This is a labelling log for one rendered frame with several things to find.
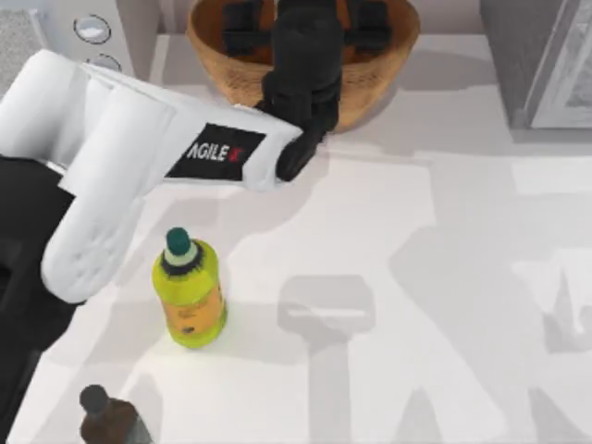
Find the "woven wooden basket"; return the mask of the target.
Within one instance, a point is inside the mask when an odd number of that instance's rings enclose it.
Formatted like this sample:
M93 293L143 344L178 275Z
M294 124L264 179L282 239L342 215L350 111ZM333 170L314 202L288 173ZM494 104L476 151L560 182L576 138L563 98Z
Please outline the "woven wooden basket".
M222 42L222 7L238 0L196 0L188 13L186 35L217 90L232 104L254 106L263 99L261 80L272 68L267 47L232 57ZM376 53L346 47L338 131L360 123L385 95L415 45L420 19L408 0L386 0L392 35Z

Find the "round microwave knob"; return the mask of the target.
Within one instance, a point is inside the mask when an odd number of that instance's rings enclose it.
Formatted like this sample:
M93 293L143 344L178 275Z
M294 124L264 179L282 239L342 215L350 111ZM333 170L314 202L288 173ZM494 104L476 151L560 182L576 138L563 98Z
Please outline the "round microwave knob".
M86 63L95 67L110 69L121 73L122 66L120 62L113 56L99 53L86 59Z
M83 42L89 44L103 44L111 37L109 23L97 15L75 18L73 21L73 30Z

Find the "grey cabinet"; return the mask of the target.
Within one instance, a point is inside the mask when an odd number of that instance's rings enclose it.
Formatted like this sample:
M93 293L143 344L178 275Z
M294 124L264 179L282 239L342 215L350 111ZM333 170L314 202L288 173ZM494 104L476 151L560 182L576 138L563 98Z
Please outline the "grey cabinet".
M479 1L501 99L514 129L535 129L539 74L562 1Z

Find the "pale microwave oven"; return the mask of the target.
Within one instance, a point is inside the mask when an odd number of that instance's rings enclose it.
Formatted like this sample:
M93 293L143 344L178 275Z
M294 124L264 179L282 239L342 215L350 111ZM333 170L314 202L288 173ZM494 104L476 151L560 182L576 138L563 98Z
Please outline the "pale microwave oven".
M75 34L74 19L88 15L109 23L106 43L85 43ZM0 96L41 49L80 62L108 54L120 62L122 73L148 79L160 15L159 0L0 0Z

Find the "pale cabinet door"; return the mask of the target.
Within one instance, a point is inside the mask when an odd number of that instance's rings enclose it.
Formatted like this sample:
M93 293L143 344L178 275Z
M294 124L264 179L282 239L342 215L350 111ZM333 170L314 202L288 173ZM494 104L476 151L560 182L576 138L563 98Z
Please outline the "pale cabinet door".
M536 129L592 129L592 0L563 0L536 87Z

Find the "yellow-green bottle with green cap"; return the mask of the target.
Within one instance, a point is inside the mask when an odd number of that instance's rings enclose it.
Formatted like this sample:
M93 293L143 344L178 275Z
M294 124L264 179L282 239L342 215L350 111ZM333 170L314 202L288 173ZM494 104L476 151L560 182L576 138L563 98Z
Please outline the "yellow-green bottle with green cap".
M165 248L154 260L152 284L177 344L195 350L220 335L228 307L218 256L210 244L192 238L185 228L169 229Z

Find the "brown bottle with dark cap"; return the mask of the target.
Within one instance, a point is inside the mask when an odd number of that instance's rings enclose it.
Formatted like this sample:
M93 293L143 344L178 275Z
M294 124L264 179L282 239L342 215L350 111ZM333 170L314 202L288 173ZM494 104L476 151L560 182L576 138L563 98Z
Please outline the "brown bottle with dark cap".
M80 406L85 412L80 426L85 444L155 444L135 406L111 398L103 386L85 387L80 393Z

